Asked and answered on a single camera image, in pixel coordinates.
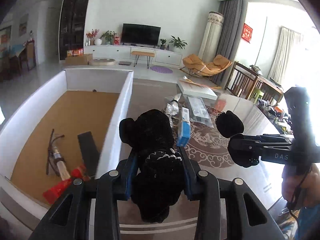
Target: potted plant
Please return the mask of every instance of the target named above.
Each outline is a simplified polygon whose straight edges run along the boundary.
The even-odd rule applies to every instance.
[[[173,52],[180,53],[182,49],[186,48],[186,41],[182,41],[179,37],[176,39],[174,36],[171,36],[172,39],[170,40],[170,43],[173,44]]]
[[[104,38],[106,40],[106,44],[107,45],[111,45],[112,41],[113,41],[113,38],[115,36],[115,32],[112,32],[112,31],[106,31],[105,33],[103,33],[101,35],[101,39]]]
[[[92,29],[91,32],[86,34],[87,38],[89,39],[89,45],[93,45],[93,40],[97,36],[98,32],[99,32],[99,30],[97,30],[97,29],[93,30]]]
[[[160,49],[165,49],[165,43],[167,42],[167,40],[160,39],[160,41],[161,41]]]

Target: green stool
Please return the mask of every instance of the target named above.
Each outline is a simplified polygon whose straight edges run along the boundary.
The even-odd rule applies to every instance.
[[[252,101],[252,99],[254,99],[252,102],[255,104],[258,100],[258,98],[262,98],[264,95],[264,92],[262,92],[259,88],[254,88],[249,100]]]

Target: red chinese poster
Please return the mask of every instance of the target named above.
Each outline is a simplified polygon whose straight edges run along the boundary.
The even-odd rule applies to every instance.
[[[252,28],[249,27],[247,24],[244,24],[241,38],[250,43],[251,36],[252,36]]]

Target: white book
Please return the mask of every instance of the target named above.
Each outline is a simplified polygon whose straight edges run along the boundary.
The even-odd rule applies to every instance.
[[[218,98],[217,95],[212,91],[212,89],[208,87],[203,87],[180,80],[178,81],[178,86],[180,87],[182,94],[184,95],[208,98],[212,100],[216,100]]]

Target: white tv cabinet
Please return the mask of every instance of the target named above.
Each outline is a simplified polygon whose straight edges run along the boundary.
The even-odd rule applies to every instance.
[[[179,68],[182,60],[182,54],[169,50],[153,49],[148,47],[139,46],[114,46],[114,45],[93,45],[85,46],[84,54],[92,53],[93,58],[114,58],[116,60],[131,61],[135,59],[134,55],[131,55],[132,51],[144,51],[152,52],[155,57],[152,59],[151,64],[168,66],[171,68]],[[139,62],[147,63],[147,57],[141,56]]]

